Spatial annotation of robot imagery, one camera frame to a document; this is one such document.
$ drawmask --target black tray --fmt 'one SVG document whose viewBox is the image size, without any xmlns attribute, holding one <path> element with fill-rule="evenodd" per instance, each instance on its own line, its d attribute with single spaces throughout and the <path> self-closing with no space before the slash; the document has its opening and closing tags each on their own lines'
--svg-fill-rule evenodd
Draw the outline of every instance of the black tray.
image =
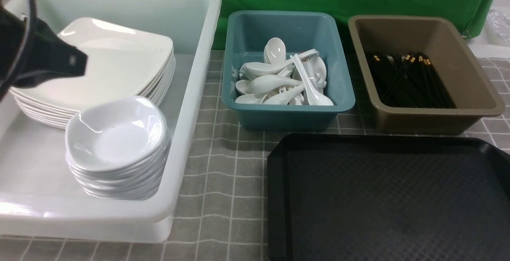
<svg viewBox="0 0 510 261">
<path fill-rule="evenodd" d="M 510 161 L 479 139 L 291 134 L 268 157 L 272 261 L 508 261 Z"/>
</svg>

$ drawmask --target small white dish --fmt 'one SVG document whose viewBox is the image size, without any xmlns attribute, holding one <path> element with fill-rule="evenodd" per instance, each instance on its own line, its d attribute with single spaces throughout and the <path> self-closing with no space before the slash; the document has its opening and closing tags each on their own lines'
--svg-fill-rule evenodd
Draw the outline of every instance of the small white dish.
<svg viewBox="0 0 510 261">
<path fill-rule="evenodd" d="M 150 100 L 130 96 L 73 116 L 65 132 L 71 162 L 86 172 L 111 172 L 154 154 L 166 141 L 166 120 Z"/>
</svg>

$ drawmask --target white ceramic spoon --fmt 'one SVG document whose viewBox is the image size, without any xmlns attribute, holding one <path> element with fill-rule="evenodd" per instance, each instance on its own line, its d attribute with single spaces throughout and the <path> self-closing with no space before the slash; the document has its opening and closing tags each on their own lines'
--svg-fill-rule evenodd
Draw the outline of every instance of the white ceramic spoon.
<svg viewBox="0 0 510 261">
<path fill-rule="evenodd" d="M 325 82 L 328 76 L 328 69 L 326 68 L 324 60 L 319 56 L 310 57 L 310 65 L 312 65 L 315 74 L 320 74 L 320 79 L 317 83 Z"/>
<path fill-rule="evenodd" d="M 248 90 L 250 92 L 253 92 L 255 96 L 260 97 L 263 94 L 271 92 L 277 87 L 297 86 L 300 84 L 301 84 L 300 81 L 291 78 L 286 78 L 277 75 L 267 75 L 258 77 L 255 80 L 251 81 L 250 84 L 248 85 Z"/>
<path fill-rule="evenodd" d="M 266 63 L 269 64 L 279 64 L 284 63 L 286 61 L 286 47 L 285 43 L 280 38 L 271 38 L 267 44 L 266 47 L 264 47 L 264 59 Z M 286 67 L 282 70 L 278 75 L 286 77 L 287 72 L 286 71 L 289 67 Z M 285 92 L 286 89 L 284 86 L 279 87 L 278 92 L 282 93 Z"/>
<path fill-rule="evenodd" d="M 241 75 L 242 75 L 241 79 L 248 79 L 249 81 L 253 81 L 257 77 L 254 74 L 248 72 L 246 69 L 243 69 L 242 67 L 241 70 L 239 71 L 239 76 Z"/>
<path fill-rule="evenodd" d="M 318 55 L 319 52 L 315 49 L 308 50 L 298 55 L 300 59 L 308 58 L 313 55 Z M 241 71 L 247 70 L 251 74 L 255 76 L 265 76 L 265 75 L 275 75 L 278 74 L 285 67 L 292 65 L 294 62 L 292 59 L 288 59 L 287 61 L 275 65 L 270 65 L 266 63 L 260 62 L 249 62 L 245 63 L 241 66 Z"/>
<path fill-rule="evenodd" d="M 299 76 L 301 76 L 301 80 L 304 83 L 304 90 L 306 92 L 306 98 L 308 100 L 309 105 L 313 106 L 332 106 L 333 102 L 324 94 L 321 94 L 318 90 L 316 90 L 310 79 L 308 79 L 308 75 L 306 74 L 306 70 L 304 69 L 303 63 L 299 59 L 298 55 L 292 56 L 292 59 L 296 65 L 296 69 L 299 72 Z"/>
<path fill-rule="evenodd" d="M 286 61 L 285 43 L 280 38 L 271 38 L 267 42 L 264 53 L 271 64 L 279 64 Z"/>
<path fill-rule="evenodd" d="M 315 90 L 318 90 L 317 83 L 315 82 L 315 75 L 314 75 L 314 69 L 312 68 L 312 64 L 309 61 L 303 62 L 304 69 L 306 70 L 306 74 L 308 75 L 308 78 L 312 82 L 313 87 Z"/>
<path fill-rule="evenodd" d="M 283 92 L 282 94 L 276 94 L 272 96 L 264 102 L 264 105 L 286 105 L 292 100 L 293 97 L 303 92 L 303 90 L 304 85 L 301 83 L 301 85 L 293 87 L 292 89 Z"/>
<path fill-rule="evenodd" d="M 238 96 L 237 99 L 235 99 L 236 103 L 239 104 L 262 104 L 263 101 L 266 99 L 267 94 L 265 94 L 262 98 L 257 98 L 254 94 L 244 94 L 242 96 Z"/>
<path fill-rule="evenodd" d="M 241 94 L 253 94 L 248 89 L 248 85 L 250 84 L 250 81 L 248 80 L 239 80 L 235 82 L 235 89 L 240 92 Z"/>
</svg>

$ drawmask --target plastic tub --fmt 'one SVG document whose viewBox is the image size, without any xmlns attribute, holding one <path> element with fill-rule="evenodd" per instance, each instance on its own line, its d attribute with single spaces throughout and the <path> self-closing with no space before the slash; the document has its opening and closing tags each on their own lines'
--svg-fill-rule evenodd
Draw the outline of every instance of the plastic tub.
<svg viewBox="0 0 510 261">
<path fill-rule="evenodd" d="M 377 114 L 377 128 L 388 133 L 461 134 L 484 116 L 499 116 L 505 104 L 452 23 L 443 18 L 354 16 L 352 42 Z M 456 109 L 397 108 L 384 105 L 370 74 L 365 52 L 423 52 L 452 97 Z"/>
<path fill-rule="evenodd" d="M 317 49 L 328 67 L 324 94 L 334 106 L 247 105 L 235 103 L 235 82 L 242 64 L 264 61 L 264 47 L 279 37 L 288 54 Z M 333 17 L 313 12 L 240 11 L 228 18 L 224 57 L 223 103 L 237 112 L 247 130 L 324 131 L 339 112 L 355 104 L 342 42 Z"/>
<path fill-rule="evenodd" d="M 221 0 L 37 0 L 55 32 L 80 17 L 169 36 L 177 66 L 160 108 L 171 131 L 158 192 L 144 201 L 88 196 L 65 161 L 64 131 L 0 104 L 0 234 L 156 243 L 166 240 L 202 99 Z M 17 16 L 26 0 L 11 0 Z"/>
</svg>

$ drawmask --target stack of plates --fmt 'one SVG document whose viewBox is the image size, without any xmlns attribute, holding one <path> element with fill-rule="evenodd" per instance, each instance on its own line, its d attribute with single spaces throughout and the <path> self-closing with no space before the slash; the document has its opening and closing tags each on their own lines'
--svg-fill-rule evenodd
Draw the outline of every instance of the stack of plates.
<svg viewBox="0 0 510 261">
<path fill-rule="evenodd" d="M 87 194 L 125 200 L 158 191 L 171 145 L 164 116 L 140 96 L 77 114 L 65 141 L 69 169 Z"/>
<path fill-rule="evenodd" d="M 175 71 L 169 37 L 93 18 L 75 20 L 58 37 L 88 55 L 85 76 L 11 88 L 29 118 L 65 128 L 78 112 L 126 96 L 143 96 L 160 105 Z"/>
</svg>

